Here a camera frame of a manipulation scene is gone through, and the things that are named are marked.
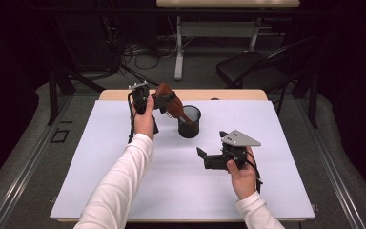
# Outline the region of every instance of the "white tabletop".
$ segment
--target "white tabletop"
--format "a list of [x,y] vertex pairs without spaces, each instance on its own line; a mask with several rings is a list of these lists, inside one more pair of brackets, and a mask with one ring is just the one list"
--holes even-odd
[[[195,147],[221,154],[219,131],[236,129],[261,142],[253,147],[261,196],[279,220],[315,217],[271,101],[183,101],[201,111],[200,133],[186,139],[177,120],[154,116],[155,156],[133,202],[129,221],[241,221],[226,171],[204,169]],[[51,218],[78,220],[96,184],[121,156],[130,133],[127,101],[96,101]]]
[[298,7],[299,0],[157,0],[158,7]]

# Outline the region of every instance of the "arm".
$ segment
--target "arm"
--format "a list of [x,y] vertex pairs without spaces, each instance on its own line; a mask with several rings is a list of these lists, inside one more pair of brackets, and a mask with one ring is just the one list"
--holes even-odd
[[153,158],[153,106],[150,96],[143,115],[135,115],[133,110],[136,135],[93,191],[75,228],[126,226],[132,201]]
[[[248,155],[248,160],[254,164],[254,158]],[[236,208],[250,229],[255,228],[284,228],[266,206],[266,202],[256,191],[256,174],[254,168],[247,164],[238,170],[233,160],[228,161],[227,167],[232,176],[234,191],[239,198]]]

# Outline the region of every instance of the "black mesh cup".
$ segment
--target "black mesh cup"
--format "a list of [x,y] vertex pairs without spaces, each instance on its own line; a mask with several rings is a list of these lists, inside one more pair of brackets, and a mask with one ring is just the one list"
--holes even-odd
[[178,131],[181,136],[185,138],[193,138],[200,132],[200,117],[201,112],[192,105],[183,107],[184,114],[189,118],[185,120],[183,117],[179,117],[178,120]]

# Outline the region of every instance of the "chair seat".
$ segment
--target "chair seat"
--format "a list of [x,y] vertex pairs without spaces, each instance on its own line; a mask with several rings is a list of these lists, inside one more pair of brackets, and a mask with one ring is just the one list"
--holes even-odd
[[[227,85],[264,58],[258,52],[246,52],[216,65],[218,75]],[[242,88],[261,89],[266,94],[288,83],[288,77],[276,67],[269,67],[249,73],[243,78]]]

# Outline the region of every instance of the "long-sleeved white shirt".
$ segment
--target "long-sleeved white shirt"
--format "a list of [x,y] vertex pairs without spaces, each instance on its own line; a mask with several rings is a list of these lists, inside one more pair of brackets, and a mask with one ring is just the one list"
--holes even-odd
[[[132,201],[153,158],[153,143],[137,134],[103,176],[74,228],[124,228]],[[283,228],[258,192],[236,203],[248,228]]]

